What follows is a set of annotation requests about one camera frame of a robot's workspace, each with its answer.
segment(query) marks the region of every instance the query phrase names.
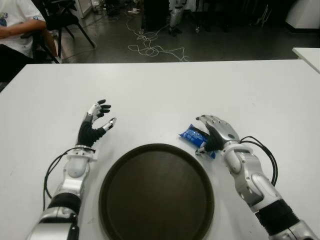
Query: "gray floor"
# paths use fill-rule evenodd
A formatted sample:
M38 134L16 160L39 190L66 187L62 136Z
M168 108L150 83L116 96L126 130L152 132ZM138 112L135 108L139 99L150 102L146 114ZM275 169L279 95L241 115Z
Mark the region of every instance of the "gray floor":
M81 24L96 42L92 50L77 26L71 26L75 39L65 31L62 37L62 58L64 63L149 63L177 62L178 58L168 53L159 53L155 57L142 56L128 49L128 45L139 45L143 41L127 29L139 31L140 16L128 17L121 13L117 18L107 18L90 13ZM168 35L168 29L158 34L151 46L161 46L164 50L185 48L184 55L189 61L237 61L237 60L277 60L296 59L293 47L319 48L320 38L316 33L292 33L285 27L237 26L229 33L213 26L211 32L195 32L195 25L189 19L183 19L180 26L183 33L177 37ZM182 50L174 52L179 58Z

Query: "black robotic finger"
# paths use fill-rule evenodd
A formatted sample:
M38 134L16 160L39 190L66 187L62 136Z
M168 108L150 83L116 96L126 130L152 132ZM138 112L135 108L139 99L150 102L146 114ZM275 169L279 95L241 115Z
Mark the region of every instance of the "black robotic finger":
M100 109L100 112L106 114L106 113L110 112L110 110L102 108L102 109Z
M100 113L98 113L96 116L97 116L98 118L102 118L104 115L105 115L105 114L104 114L103 112L100 112Z
M109 109L109 108L111 108L111 105L101 105L100 107L102 109Z
M97 103L100 104L100 105L101 105L101 104L104 104L105 102L106 102L105 99L102 99L102 100L100 100L100 101L97 101Z

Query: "dark plastic tray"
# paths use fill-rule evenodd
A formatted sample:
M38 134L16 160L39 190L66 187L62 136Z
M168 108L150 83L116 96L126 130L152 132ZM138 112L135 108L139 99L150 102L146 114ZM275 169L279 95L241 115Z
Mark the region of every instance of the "dark plastic tray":
M144 145L107 173L99 214L111 240L201 240L214 214L213 189L187 152L167 144Z

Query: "white table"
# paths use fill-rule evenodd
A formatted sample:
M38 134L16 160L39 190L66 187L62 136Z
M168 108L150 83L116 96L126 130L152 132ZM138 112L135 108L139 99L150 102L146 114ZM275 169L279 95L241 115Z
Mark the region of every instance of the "white table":
M320 48L294 47L292 51L320 74Z
M214 191L213 224L205 240L266 240L237 195L220 157L196 157L178 137L202 114L227 120L273 152L277 189L297 216L320 235L320 81L303 60L143 64L27 65L0 93L0 239L22 240L42 211L43 177L50 162L72 147L87 109L107 98L117 117L92 165L80 211L80 239L107 240L100 229L98 196L110 167L149 143L177 146L207 172ZM265 174L269 159L254 148ZM62 180L64 160L49 179Z

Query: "blue snack package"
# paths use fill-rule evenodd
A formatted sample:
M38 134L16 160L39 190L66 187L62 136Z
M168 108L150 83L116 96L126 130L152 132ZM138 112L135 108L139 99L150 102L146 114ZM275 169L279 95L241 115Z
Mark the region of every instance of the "blue snack package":
M207 141L209 134L200 129L196 128L192 124L190 124L189 128L184 132L179 134L180 137L183 139L188 140L189 142L193 143L198 148L202 147ZM216 158L216 153L213 151L209 154L213 159Z

